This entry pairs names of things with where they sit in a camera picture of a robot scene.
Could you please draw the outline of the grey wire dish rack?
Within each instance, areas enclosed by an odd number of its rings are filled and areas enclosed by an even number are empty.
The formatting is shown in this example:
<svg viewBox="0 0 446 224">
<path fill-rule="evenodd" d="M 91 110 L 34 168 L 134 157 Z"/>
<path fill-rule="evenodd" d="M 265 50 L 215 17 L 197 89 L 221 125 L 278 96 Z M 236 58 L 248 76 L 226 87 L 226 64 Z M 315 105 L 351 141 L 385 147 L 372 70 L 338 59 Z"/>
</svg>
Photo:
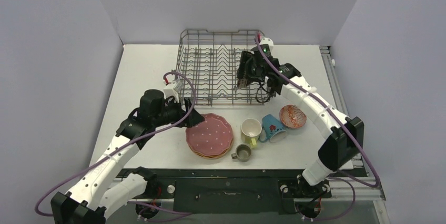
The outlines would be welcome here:
<svg viewBox="0 0 446 224">
<path fill-rule="evenodd" d="M 260 105 L 272 98 L 265 84 L 237 86 L 241 54 L 254 48 L 255 36 L 260 33 L 254 29 L 181 32 L 176 71 L 193 83 L 197 105 Z"/>
</svg>

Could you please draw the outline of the blue handled white mug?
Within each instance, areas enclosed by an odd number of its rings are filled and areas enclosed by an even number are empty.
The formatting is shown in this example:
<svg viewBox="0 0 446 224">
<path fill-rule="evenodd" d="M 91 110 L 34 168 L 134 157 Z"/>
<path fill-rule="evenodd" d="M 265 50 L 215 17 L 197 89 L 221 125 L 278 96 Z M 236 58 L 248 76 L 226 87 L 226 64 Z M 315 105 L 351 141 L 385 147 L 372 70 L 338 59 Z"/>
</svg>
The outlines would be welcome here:
<svg viewBox="0 0 446 224">
<path fill-rule="evenodd" d="M 287 136 L 287 130 L 282 122 L 271 114 L 264 116 L 261 120 L 260 142 L 276 143 Z"/>
</svg>

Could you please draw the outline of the orange patterned small bowl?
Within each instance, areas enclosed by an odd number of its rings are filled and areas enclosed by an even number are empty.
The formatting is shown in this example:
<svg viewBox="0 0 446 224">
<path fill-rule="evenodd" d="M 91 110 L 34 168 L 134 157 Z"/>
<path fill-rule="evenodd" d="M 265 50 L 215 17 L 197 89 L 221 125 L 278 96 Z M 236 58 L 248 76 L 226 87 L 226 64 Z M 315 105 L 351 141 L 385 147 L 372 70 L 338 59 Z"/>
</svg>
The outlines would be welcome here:
<svg viewBox="0 0 446 224">
<path fill-rule="evenodd" d="M 280 109 L 279 119 L 284 126 L 299 129 L 306 124 L 307 116 L 296 105 L 286 105 Z"/>
</svg>

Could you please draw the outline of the dark brown glazed bowl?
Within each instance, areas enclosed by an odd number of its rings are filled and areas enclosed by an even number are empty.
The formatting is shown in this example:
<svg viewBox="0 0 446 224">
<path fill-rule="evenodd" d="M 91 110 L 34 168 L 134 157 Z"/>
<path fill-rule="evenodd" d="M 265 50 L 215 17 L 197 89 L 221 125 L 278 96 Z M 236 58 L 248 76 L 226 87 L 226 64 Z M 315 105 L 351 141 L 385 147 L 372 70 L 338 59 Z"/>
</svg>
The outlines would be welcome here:
<svg viewBox="0 0 446 224">
<path fill-rule="evenodd" d="M 237 88 L 246 88 L 250 85 L 249 79 L 246 77 L 237 78 Z"/>
</svg>

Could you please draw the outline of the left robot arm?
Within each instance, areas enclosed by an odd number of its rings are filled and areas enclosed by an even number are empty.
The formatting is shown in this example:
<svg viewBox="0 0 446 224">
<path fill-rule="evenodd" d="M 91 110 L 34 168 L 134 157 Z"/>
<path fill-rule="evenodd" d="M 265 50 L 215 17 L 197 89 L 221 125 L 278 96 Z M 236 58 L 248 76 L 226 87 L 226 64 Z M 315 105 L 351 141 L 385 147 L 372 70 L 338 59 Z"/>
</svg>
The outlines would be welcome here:
<svg viewBox="0 0 446 224">
<path fill-rule="evenodd" d="M 105 223 L 120 207 L 133 197 L 152 197 L 157 190 L 154 174 L 139 167 L 115 186 L 110 184 L 152 138 L 158 127 L 191 128 L 203 122 L 204 117 L 194 108 L 190 99 L 166 102 L 160 90 L 145 91 L 134 109 L 119 126 L 102 157 L 89 171 L 80 174 L 80 181 L 66 193 L 58 192 L 50 201 L 55 223 Z"/>
</svg>

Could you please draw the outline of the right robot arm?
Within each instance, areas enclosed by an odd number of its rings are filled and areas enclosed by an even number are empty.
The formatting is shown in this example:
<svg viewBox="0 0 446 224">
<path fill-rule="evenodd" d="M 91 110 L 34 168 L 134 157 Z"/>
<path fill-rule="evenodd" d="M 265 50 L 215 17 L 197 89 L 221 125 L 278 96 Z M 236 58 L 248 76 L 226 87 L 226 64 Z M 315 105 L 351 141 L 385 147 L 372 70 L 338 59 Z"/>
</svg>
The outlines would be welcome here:
<svg viewBox="0 0 446 224">
<path fill-rule="evenodd" d="M 244 88 L 253 82 L 266 84 L 268 92 L 281 95 L 296 105 L 325 139 L 316 161 L 302 172 L 303 178 L 296 183 L 301 195 L 312 195 L 320 182 L 359 154 L 363 144 L 363 121 L 359 117 L 351 119 L 331 106 L 294 66 L 282 65 L 272 57 L 267 44 L 241 53 L 237 86 Z"/>
</svg>

